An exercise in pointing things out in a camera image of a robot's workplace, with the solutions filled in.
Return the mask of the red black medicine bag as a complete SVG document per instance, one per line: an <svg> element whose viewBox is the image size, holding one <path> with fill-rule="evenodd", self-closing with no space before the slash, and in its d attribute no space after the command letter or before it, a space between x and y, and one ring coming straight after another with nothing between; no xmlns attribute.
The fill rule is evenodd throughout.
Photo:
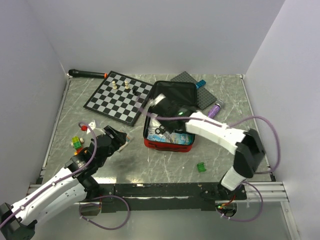
<svg viewBox="0 0 320 240"><path fill-rule="evenodd" d="M157 120L156 117L188 117L197 106L196 85L191 82L157 81L150 94L157 106L147 110L143 128L144 145L149 149L189 152L195 135L186 132L187 120Z"/></svg>

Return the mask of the black handled scissors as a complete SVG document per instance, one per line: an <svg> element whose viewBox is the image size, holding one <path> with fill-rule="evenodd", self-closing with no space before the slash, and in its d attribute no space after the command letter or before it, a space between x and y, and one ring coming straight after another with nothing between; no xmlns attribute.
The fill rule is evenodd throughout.
<svg viewBox="0 0 320 240"><path fill-rule="evenodd" d="M166 137L167 140L169 140L170 143L174 143L173 139L171 138L170 134L167 133L166 128L163 125L159 125L155 130L155 134L157 135L163 135Z"/></svg>

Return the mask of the blue cotton swab bag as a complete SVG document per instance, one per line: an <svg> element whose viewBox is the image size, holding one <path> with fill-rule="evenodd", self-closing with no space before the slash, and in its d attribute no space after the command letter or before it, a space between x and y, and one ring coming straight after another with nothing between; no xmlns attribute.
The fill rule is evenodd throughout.
<svg viewBox="0 0 320 240"><path fill-rule="evenodd" d="M147 139L154 142L171 143L176 145L191 145L194 142L194 136L188 133L149 133Z"/></svg>

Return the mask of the white blue mask packet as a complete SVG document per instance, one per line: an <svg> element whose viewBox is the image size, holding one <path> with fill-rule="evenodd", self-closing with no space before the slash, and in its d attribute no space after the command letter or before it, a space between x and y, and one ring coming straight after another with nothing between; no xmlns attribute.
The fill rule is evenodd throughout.
<svg viewBox="0 0 320 240"><path fill-rule="evenodd" d="M156 129L159 128L161 123L155 118L151 118L148 125L148 131L152 134L156 133Z"/></svg>

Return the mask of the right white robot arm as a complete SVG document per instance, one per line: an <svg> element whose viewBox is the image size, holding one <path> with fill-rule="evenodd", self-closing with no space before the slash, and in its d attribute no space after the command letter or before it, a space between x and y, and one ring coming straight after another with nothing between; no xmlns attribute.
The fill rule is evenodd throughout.
<svg viewBox="0 0 320 240"><path fill-rule="evenodd" d="M242 182L252 178L265 157L262 141L254 129L245 131L220 123L194 107L169 100L162 93L151 100L150 110L168 132L201 136L234 155L233 166L219 183L218 193L223 199L230 199Z"/></svg>

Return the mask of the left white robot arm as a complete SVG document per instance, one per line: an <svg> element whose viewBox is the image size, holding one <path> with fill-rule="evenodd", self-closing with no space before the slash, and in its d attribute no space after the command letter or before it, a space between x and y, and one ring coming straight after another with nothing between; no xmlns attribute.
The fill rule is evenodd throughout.
<svg viewBox="0 0 320 240"><path fill-rule="evenodd" d="M0 231L6 240L30 240L36 224L83 200L99 195L93 175L127 142L127 134L106 126L41 187L13 203L0 206Z"/></svg>

